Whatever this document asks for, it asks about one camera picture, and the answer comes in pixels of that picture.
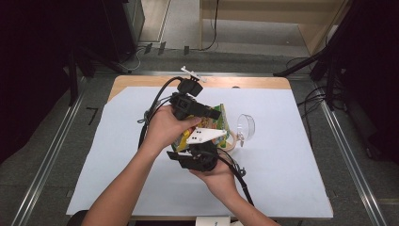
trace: person's right hand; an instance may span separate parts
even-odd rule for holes
[[[229,167],[220,160],[212,171],[200,172],[190,170],[191,173],[198,176],[209,188],[209,190],[222,202],[225,199],[239,195],[235,186],[234,175]]]

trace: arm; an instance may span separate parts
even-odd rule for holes
[[[198,176],[218,198],[245,226],[278,225],[253,205],[244,200],[237,191],[234,175],[229,167],[218,160],[210,172],[190,170]]]
[[[162,106],[151,120],[146,138],[126,168],[92,204],[82,225],[123,225],[129,221],[152,164],[161,151],[199,118],[177,121],[171,106]]]

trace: black wire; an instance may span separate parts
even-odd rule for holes
[[[309,98],[308,101],[315,101],[315,100],[319,99],[322,96],[326,96],[326,95],[324,93],[323,94],[318,94],[318,95],[315,95],[315,96]],[[305,101],[297,103],[296,106],[301,106],[303,104],[305,104]]]
[[[285,68],[288,69],[288,65],[289,65],[292,61],[294,61],[294,60],[296,60],[296,59],[305,59],[305,58],[308,58],[308,57],[295,57],[295,58],[292,58],[292,59],[288,60],[288,61],[285,63]]]
[[[303,106],[304,106],[304,111],[305,111],[305,123],[308,126],[309,143],[311,144],[311,148],[313,149],[313,141],[311,138],[311,124],[309,123],[308,114],[306,114],[306,102],[310,95],[311,95],[311,93],[309,93],[308,96],[305,98],[305,103],[303,104]]]
[[[219,0],[216,1],[216,13],[215,13],[215,29],[214,29],[214,40],[212,41],[211,45],[209,45],[208,47],[201,49],[201,51],[206,51],[209,50],[215,43],[216,40],[216,36],[217,36],[217,32],[216,32],[216,25],[217,25],[217,12],[219,9]]]
[[[301,116],[301,118],[302,118],[302,119],[305,118],[307,115],[309,115],[310,113],[312,113],[312,111],[316,110],[317,107],[318,107],[325,99],[326,99],[326,98],[319,98],[319,99],[317,100],[317,102],[316,102],[313,106],[311,106],[311,107],[307,110],[307,112],[305,112],[305,113]]]
[[[234,174],[234,176],[237,178],[237,180],[238,180],[238,182],[240,183],[241,187],[243,188],[244,194],[245,194],[246,197],[247,197],[247,201],[248,201],[251,205],[255,206],[255,205],[253,204],[252,198],[250,197],[250,194],[249,194],[249,191],[248,191],[246,182],[244,181],[243,177],[240,175],[240,173],[238,172],[238,170],[235,169],[235,167],[234,167],[233,164],[229,163],[226,159],[224,159],[223,157],[219,156],[218,154],[206,153],[206,152],[200,152],[200,153],[201,153],[201,154],[205,154],[205,155],[210,155],[210,156],[216,157],[216,158],[218,158],[220,161],[222,161],[224,164],[226,164],[226,165],[229,167],[229,169],[231,170],[232,174]]]
[[[234,159],[231,157],[231,155],[229,155],[226,151],[224,151],[224,150],[221,149],[221,148],[218,148],[218,150],[220,150],[221,152],[223,152],[223,153],[231,160],[231,163],[233,164],[234,168],[238,171],[237,165],[235,164],[235,161],[234,161]]]
[[[150,107],[150,109],[149,109],[149,111],[148,111],[148,114],[151,114],[151,116],[152,116],[152,114],[154,114],[153,109],[155,108],[156,103],[158,102],[158,99],[159,99],[159,97],[161,96],[162,92],[165,90],[165,88],[166,88],[171,82],[173,82],[173,81],[175,81],[175,80],[183,81],[183,79],[182,79],[180,76],[170,78],[170,79],[164,84],[164,86],[161,87],[161,89],[159,90],[158,94],[156,95],[155,99],[154,99],[153,102],[152,102],[152,106]],[[145,114],[145,115],[144,115],[144,125],[143,125],[143,128],[141,128],[140,139],[138,140],[138,148],[140,148],[141,144],[142,144],[143,141],[144,141],[144,137],[146,136],[147,128],[148,128],[149,124],[150,124],[150,120],[149,120],[147,114]]]
[[[313,148],[313,141],[312,141],[312,137],[311,137],[311,124],[309,123],[309,118],[308,118],[308,114],[306,114],[307,112],[307,107],[306,107],[306,102],[308,102],[308,99],[311,97],[311,95],[316,92],[318,89],[323,89],[325,87],[318,87],[314,90],[312,90],[306,97],[305,97],[305,102],[303,103],[304,105],[304,112],[305,112],[305,123],[308,127],[308,137],[309,137],[309,143],[311,144],[311,148]]]
[[[156,107],[156,109],[153,111],[152,115],[149,117],[149,121],[152,120],[153,116],[155,115],[155,113],[159,110],[159,108],[161,106],[163,106],[166,102],[170,101],[170,98],[167,98],[162,104],[160,104],[159,106]]]

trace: plastic part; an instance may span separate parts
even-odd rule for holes
[[[242,114],[237,121],[237,139],[240,140],[241,147],[244,141],[248,141],[255,134],[255,120],[249,115]]]
[[[206,78],[203,78],[203,77],[197,75],[197,74],[194,73],[194,72],[189,72],[189,71],[185,68],[185,66],[183,66],[183,67],[181,68],[181,70],[182,70],[183,72],[188,73],[188,74],[190,74],[191,76],[193,76],[193,77],[195,77],[195,78],[201,80],[201,81],[204,82],[204,83],[206,82]]]
[[[222,137],[227,134],[226,130],[216,130],[208,128],[197,128],[193,131],[190,137],[187,139],[187,144],[198,144],[204,143],[211,139]]]

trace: hand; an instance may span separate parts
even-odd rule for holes
[[[201,118],[194,117],[184,121],[176,120],[172,106],[161,106],[152,117],[143,145],[151,146],[159,154],[186,129],[196,126]]]
[[[217,160],[217,164],[212,171],[190,170],[190,172],[198,176],[208,186],[212,194],[222,202],[233,196],[239,196],[235,186],[234,175],[229,167],[220,160]]]

